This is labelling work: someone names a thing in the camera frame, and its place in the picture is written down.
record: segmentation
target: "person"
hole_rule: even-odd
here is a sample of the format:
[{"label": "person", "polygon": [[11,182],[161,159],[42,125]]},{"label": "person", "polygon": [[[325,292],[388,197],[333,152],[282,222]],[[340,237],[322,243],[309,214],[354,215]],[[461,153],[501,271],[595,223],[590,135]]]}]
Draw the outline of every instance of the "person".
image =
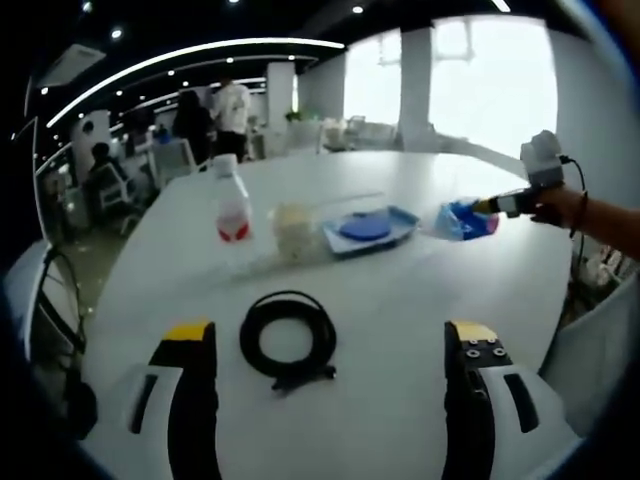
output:
[{"label": "person", "polygon": [[211,156],[211,142],[207,134],[213,125],[209,111],[200,105],[198,94],[187,90],[180,94],[178,113],[173,121],[173,135],[189,141],[196,164]]},{"label": "person", "polygon": [[216,155],[234,153],[242,163],[247,144],[251,94],[247,87],[233,83],[228,77],[220,79],[220,84],[222,88],[214,98],[211,114],[218,126]]}]

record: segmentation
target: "hand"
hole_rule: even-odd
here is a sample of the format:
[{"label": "hand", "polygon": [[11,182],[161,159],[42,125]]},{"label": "hand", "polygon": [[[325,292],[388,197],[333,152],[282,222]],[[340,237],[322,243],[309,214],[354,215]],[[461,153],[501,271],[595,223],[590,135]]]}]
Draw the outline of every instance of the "hand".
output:
[{"label": "hand", "polygon": [[538,197],[534,222],[571,228],[580,210],[582,194],[565,187],[544,190]]}]

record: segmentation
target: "office chair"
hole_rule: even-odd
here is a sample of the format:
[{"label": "office chair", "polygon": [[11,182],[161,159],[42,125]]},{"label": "office chair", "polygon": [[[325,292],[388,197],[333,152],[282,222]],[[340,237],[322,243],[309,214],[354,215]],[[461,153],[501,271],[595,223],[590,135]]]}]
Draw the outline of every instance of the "office chair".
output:
[{"label": "office chair", "polygon": [[160,190],[163,190],[174,178],[200,171],[209,163],[196,165],[189,141],[183,138],[163,145],[154,143],[151,147],[151,158]]},{"label": "office chair", "polygon": [[127,176],[122,167],[109,162],[92,172],[92,181],[98,186],[98,198],[101,212],[115,205],[127,207],[128,215],[122,222],[120,235],[124,235],[132,222],[138,222],[144,215],[140,203],[139,192],[132,178]]}]

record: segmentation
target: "black wire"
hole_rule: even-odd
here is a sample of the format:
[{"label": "black wire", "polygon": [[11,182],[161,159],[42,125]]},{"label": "black wire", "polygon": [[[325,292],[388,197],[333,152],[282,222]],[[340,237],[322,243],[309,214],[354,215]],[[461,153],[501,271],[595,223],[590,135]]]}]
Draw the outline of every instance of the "black wire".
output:
[{"label": "black wire", "polygon": [[[580,164],[578,162],[576,162],[573,158],[571,157],[566,157],[566,163],[572,163],[573,165],[575,165],[575,167],[578,169],[578,174],[580,175],[580,186],[583,192],[585,192],[586,195],[586,191],[587,191],[587,184],[585,182],[584,179],[584,173],[582,171],[582,167],[580,166]],[[586,206],[586,197],[585,200],[583,200],[582,204],[581,204],[581,210],[584,209],[584,206]],[[574,281],[578,281],[579,280],[579,275],[580,275],[580,267],[582,266],[582,261],[583,261],[583,257],[584,257],[584,233],[580,232],[580,247],[578,249],[578,265],[577,267],[575,267],[573,269],[573,276],[574,276]]]},{"label": "black wire", "polygon": [[[297,300],[267,300],[284,295],[303,297]],[[311,351],[295,362],[279,362],[267,357],[260,348],[260,335],[272,322],[295,318],[304,322],[313,336]],[[247,362],[260,373],[276,378],[272,389],[291,391],[318,378],[334,378],[335,367],[327,365],[336,348],[336,330],[329,315],[313,297],[297,291],[282,291],[257,300],[247,312],[240,328],[240,348]]]},{"label": "black wire", "polygon": [[71,277],[71,282],[73,282],[73,287],[76,293],[76,315],[78,316],[78,337],[82,340],[83,343],[86,342],[87,338],[84,333],[84,315],[82,315],[80,310],[80,286],[78,285],[78,277],[76,276],[76,270],[73,268],[73,264],[69,257],[67,257],[64,253],[62,253],[59,249],[55,250],[56,257],[61,258],[63,262],[67,266],[67,270],[69,271],[69,276]]},{"label": "black wire", "polygon": [[[47,256],[46,260],[45,260],[45,275],[44,277],[49,278],[53,281],[55,281],[56,283],[62,285],[63,287],[66,288],[66,285],[61,282],[60,280],[58,280],[57,278],[53,277],[50,273],[49,273],[49,268],[51,266],[51,264],[56,260],[56,259],[62,259],[62,261],[65,263],[67,270],[69,272],[69,276],[71,277],[71,282],[73,283],[73,287],[74,287],[74,292],[75,292],[75,300],[76,300],[76,315],[78,317],[78,331],[76,332],[78,335],[78,338],[80,339],[80,341],[85,344],[86,343],[86,335],[85,335],[85,331],[84,331],[84,316],[81,313],[80,310],[80,287],[78,286],[78,278],[76,276],[76,271],[75,268],[73,268],[73,264],[71,263],[71,260],[69,260],[69,257],[67,257],[64,253],[62,253],[57,247],[53,247],[51,249],[51,251],[49,252],[49,255]],[[41,284],[38,287],[38,291],[42,291],[42,283],[44,282],[44,277],[41,280]],[[78,349],[77,347],[74,345],[73,348],[73,353],[71,354],[72,357],[76,357],[78,354]]]}]

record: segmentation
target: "white table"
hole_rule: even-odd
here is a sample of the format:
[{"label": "white table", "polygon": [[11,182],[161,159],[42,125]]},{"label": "white table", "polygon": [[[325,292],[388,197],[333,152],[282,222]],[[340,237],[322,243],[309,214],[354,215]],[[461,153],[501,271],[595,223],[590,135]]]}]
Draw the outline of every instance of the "white table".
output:
[{"label": "white table", "polygon": [[[265,251],[275,248],[264,234],[267,213],[280,201],[319,203],[379,190],[420,214],[456,196],[525,186],[473,158],[396,152],[270,160],[240,172]],[[449,319],[488,325],[516,362],[540,367],[566,293],[566,232],[503,219],[494,236],[472,242],[416,234],[369,257],[229,283],[217,267],[224,251],[211,191],[207,174],[177,179],[139,224],[88,327],[85,374],[100,399],[131,365],[148,361],[171,326],[200,315],[215,321],[217,455],[225,480],[439,478]],[[238,332],[254,300],[290,288],[313,295],[333,319],[338,376],[282,399],[270,389],[273,379],[243,359]],[[293,322],[278,322],[265,335],[267,353],[279,359],[302,356],[310,342]]]}]

